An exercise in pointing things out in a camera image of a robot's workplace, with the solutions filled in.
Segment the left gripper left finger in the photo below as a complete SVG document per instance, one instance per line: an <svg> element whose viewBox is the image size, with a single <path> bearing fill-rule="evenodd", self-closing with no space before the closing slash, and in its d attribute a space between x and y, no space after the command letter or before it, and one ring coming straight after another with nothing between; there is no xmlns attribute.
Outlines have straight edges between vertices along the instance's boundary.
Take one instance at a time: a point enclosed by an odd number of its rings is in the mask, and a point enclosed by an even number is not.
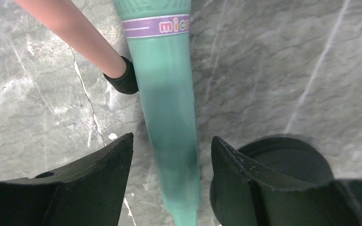
<svg viewBox="0 0 362 226"><path fill-rule="evenodd" d="M0 226L116 226L133 134L34 178L0 181Z"/></svg>

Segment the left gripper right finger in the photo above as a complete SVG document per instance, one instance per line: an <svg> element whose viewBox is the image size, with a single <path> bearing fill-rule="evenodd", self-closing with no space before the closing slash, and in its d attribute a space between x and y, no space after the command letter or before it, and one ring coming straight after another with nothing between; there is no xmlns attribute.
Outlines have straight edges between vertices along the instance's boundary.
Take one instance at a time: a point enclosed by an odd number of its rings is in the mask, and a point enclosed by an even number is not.
<svg viewBox="0 0 362 226"><path fill-rule="evenodd" d="M362 226L362 179L336 179L327 160L293 137L236 149L211 144L210 203L223 226Z"/></svg>

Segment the teal toy microphone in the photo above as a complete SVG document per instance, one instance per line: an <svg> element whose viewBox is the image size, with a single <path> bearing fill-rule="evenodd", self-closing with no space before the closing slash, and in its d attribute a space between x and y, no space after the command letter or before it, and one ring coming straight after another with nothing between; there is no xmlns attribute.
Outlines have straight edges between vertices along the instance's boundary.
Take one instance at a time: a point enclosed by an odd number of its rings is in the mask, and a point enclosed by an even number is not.
<svg viewBox="0 0 362 226"><path fill-rule="evenodd" d="M195 226L201 201L189 0L115 0L139 87L165 208Z"/></svg>

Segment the black round base mic stand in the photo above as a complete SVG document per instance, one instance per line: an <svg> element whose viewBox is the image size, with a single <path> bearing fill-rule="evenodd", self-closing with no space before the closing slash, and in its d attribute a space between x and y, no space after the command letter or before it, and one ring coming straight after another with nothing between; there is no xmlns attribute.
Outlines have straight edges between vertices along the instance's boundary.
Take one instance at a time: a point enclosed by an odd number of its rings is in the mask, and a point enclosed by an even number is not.
<svg viewBox="0 0 362 226"><path fill-rule="evenodd" d="M211 144L210 202L224 226L330 226L334 219L316 187L334 176L310 144L267 137L235 149L220 137Z"/></svg>

